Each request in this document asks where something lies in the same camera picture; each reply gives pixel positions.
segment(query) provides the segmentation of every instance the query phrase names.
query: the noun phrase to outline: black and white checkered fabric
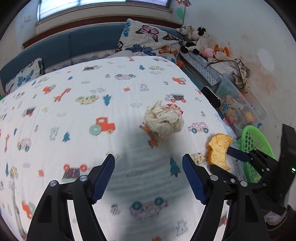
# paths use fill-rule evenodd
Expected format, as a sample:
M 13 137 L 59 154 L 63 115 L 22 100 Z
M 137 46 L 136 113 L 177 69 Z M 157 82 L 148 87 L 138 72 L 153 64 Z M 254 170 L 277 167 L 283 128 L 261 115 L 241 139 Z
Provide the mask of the black and white checkered fabric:
M 205 77 L 211 86 L 214 86 L 222 81 L 220 74 L 208 66 L 207 61 L 202 56 L 196 55 L 192 52 L 180 52 L 180 54 L 189 64 L 201 73 L 203 77 Z

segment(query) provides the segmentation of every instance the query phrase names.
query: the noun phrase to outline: silver bolt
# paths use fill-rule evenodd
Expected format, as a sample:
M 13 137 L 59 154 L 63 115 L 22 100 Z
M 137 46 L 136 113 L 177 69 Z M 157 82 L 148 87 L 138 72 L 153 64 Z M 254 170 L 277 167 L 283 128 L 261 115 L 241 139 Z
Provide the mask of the silver bolt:
M 241 181 L 241 185 L 242 185 L 243 187 L 246 187 L 246 186 L 248 186 L 248 183 L 245 182 L 245 181 Z
M 83 175 L 79 178 L 80 181 L 84 182 L 87 180 L 87 176 L 86 175 Z
M 49 185 L 50 185 L 51 187 L 54 187 L 56 184 L 57 184 L 57 181 L 51 181 L 51 182 L 49 183 Z
M 219 178 L 218 178 L 216 175 L 211 175 L 211 176 L 210 176 L 210 179 L 211 179 L 212 181 L 217 181 Z

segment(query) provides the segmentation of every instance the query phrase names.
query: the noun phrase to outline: crumpled paper ball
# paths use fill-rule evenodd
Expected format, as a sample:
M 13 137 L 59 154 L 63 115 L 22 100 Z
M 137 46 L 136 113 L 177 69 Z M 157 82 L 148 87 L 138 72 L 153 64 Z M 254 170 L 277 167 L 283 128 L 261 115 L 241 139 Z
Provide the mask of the crumpled paper ball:
M 152 132 L 166 139 L 174 132 L 180 132 L 184 125 L 183 111 L 175 104 L 162 105 L 157 101 L 152 107 L 148 107 L 144 114 L 144 123 Z

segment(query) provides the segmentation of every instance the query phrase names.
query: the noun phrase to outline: cushioned headboard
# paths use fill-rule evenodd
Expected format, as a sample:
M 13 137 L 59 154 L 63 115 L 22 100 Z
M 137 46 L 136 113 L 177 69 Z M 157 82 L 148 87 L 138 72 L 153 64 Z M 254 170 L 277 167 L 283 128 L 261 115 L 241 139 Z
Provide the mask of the cushioned headboard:
M 22 51 L 0 70 L 3 88 L 9 80 L 36 58 L 41 57 L 43 59 L 43 65 L 46 69 L 75 56 L 115 49 L 124 25 L 125 23 L 106 23 L 88 26 L 57 34 L 34 44 Z M 174 29 L 159 28 L 183 40 L 183 37 Z

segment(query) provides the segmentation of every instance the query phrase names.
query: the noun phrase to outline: pink plush toy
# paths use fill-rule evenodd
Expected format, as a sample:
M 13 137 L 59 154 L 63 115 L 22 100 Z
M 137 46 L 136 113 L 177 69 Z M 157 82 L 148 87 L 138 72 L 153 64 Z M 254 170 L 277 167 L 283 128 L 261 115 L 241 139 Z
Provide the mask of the pink plush toy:
M 204 58 L 212 58 L 214 56 L 214 50 L 208 48 L 207 46 L 204 46 L 204 51 L 202 51 L 201 55 Z

